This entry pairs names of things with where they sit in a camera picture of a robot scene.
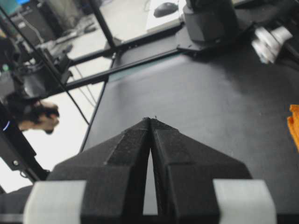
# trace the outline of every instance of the person's hand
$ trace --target person's hand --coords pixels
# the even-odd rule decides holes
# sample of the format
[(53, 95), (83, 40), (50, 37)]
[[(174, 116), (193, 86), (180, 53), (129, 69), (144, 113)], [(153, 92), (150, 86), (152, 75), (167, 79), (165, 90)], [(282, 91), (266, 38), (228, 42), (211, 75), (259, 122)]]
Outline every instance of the person's hand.
[[(31, 120), (24, 120), (21, 123), (19, 123), (19, 129), (21, 131), (25, 131), (28, 129), (39, 129), (44, 130), (47, 133), (51, 133), (54, 128), (59, 124), (58, 120), (58, 106), (53, 103), (48, 102), (37, 102), (34, 107), (43, 107), (45, 112), (42, 112), (38, 117), (38, 122), (33, 122)], [(54, 110), (57, 111), (57, 113), (50, 113), (47, 114), (46, 110)]]

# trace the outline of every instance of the orange object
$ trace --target orange object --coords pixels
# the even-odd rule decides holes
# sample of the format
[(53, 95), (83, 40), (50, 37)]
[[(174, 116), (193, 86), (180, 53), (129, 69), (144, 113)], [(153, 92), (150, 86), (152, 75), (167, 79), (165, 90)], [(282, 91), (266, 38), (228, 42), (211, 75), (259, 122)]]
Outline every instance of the orange object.
[(291, 105), (292, 116), (288, 117), (288, 127), (299, 152), (299, 105)]

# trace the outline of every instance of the computer mouse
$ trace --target computer mouse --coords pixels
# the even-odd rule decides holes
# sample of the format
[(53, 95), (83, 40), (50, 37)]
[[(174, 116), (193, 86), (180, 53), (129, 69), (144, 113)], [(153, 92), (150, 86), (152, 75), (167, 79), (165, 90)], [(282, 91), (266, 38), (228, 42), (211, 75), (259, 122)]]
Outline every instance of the computer mouse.
[(154, 16), (156, 18), (160, 18), (162, 16), (166, 16), (172, 14), (178, 10), (178, 6), (171, 2), (166, 2), (160, 5), (155, 9)]

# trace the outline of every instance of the floor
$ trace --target floor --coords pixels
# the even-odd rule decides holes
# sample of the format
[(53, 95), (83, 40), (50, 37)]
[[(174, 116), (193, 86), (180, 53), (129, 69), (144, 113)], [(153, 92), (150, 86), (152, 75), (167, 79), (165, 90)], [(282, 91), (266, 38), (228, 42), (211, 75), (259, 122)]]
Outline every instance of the floor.
[[(113, 35), (121, 40), (129, 40), (146, 33), (147, 0), (113, 0), (111, 3), (101, 7), (101, 11)], [(103, 49), (106, 39), (101, 29), (75, 39), (73, 49), (69, 53), (70, 58), (76, 58), (95, 50)], [(87, 63), (78, 65), (83, 76), (89, 76), (107, 70), (111, 61), (99, 58)], [(80, 78), (76, 68), (70, 68), (74, 78)], [(92, 94), (98, 98), (102, 83), (90, 85)], [(86, 87), (81, 90), (88, 96)], [(79, 89), (71, 91), (72, 96), (80, 105), (88, 119), (93, 114), (93, 106), (86, 100)], [(79, 112), (65, 93), (55, 95), (46, 99), (59, 106), (60, 124), (54, 133), (47, 135), (43, 131), (26, 131), (25, 137), (36, 151), (37, 161), (44, 169), (52, 170), (54, 166), (79, 152), (84, 135), (87, 130), (86, 123), (82, 120)], [(30, 185), (30, 181), (22, 178), (19, 172), (12, 172), (0, 158), (0, 185), (6, 192)]]

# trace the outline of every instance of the black table surface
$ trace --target black table surface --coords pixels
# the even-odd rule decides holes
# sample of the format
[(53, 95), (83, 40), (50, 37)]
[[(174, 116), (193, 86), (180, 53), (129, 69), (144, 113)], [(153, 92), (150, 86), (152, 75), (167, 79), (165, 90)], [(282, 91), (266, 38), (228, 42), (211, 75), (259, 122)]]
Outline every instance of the black table surface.
[(116, 76), (84, 149), (156, 116), (243, 161), (266, 181), (278, 214), (299, 214), (299, 154), (287, 127), (290, 104), (299, 104), (297, 71), (260, 63), (248, 42), (209, 57), (178, 54)]

